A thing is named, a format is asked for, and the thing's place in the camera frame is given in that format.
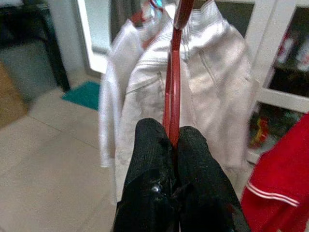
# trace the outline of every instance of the red jacket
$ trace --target red jacket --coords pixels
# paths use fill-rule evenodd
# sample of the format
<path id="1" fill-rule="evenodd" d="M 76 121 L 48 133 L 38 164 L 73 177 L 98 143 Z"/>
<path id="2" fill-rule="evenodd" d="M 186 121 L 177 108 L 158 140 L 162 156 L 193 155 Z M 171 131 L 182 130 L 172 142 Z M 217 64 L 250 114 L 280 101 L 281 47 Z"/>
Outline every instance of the red jacket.
<path id="1" fill-rule="evenodd" d="M 264 153 L 241 205 L 252 232 L 303 232 L 309 219 L 309 114 Z"/>

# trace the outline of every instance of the tile floor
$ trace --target tile floor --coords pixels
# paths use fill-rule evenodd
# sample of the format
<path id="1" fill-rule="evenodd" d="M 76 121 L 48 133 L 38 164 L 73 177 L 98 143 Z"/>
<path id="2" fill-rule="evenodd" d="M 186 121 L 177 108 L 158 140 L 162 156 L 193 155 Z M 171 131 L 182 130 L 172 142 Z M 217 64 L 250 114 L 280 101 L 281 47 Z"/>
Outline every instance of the tile floor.
<path id="1" fill-rule="evenodd" d="M 0 232 L 109 232 L 115 207 L 99 166 L 98 113 L 62 94 L 45 93 L 0 130 Z"/>

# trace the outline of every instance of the doormat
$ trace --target doormat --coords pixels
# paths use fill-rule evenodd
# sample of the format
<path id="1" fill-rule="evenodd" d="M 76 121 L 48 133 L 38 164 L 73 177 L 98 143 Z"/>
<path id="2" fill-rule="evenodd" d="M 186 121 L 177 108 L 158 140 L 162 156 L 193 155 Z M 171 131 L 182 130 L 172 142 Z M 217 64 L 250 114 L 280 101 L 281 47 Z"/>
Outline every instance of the doormat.
<path id="1" fill-rule="evenodd" d="M 62 99 L 93 110 L 98 110 L 99 89 L 99 84 L 88 81 L 65 93 Z"/>

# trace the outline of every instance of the white stripe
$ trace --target white stripe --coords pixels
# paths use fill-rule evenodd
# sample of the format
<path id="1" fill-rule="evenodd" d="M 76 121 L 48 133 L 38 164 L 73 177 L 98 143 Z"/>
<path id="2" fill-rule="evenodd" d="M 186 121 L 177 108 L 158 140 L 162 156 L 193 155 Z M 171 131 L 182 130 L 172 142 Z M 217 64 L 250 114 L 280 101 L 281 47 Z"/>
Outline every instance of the white stripe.
<path id="1" fill-rule="evenodd" d="M 277 194 L 277 193 L 268 193 L 268 192 L 264 192 L 262 190 L 259 190 L 258 188 L 256 188 L 255 186 L 253 186 L 250 182 L 248 182 L 247 184 L 247 188 L 248 190 L 250 190 L 252 193 L 254 193 L 255 195 L 261 197 L 261 198 L 265 198 L 265 199 L 274 199 L 274 200 L 278 200 L 278 201 L 282 201 L 285 203 L 288 203 L 294 207 L 297 207 L 299 205 L 299 202 L 289 198 L 287 196 L 281 195 L 281 194 Z"/>

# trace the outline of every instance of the cardboard box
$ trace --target cardboard box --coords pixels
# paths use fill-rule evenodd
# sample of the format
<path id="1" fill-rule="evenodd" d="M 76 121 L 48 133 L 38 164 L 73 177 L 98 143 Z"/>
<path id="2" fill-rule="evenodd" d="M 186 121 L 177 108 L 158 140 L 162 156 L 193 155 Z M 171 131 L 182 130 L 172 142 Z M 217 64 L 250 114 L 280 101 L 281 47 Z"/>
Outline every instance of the cardboard box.
<path id="1" fill-rule="evenodd" d="M 27 107 L 0 62 L 0 128 L 27 114 Z"/>

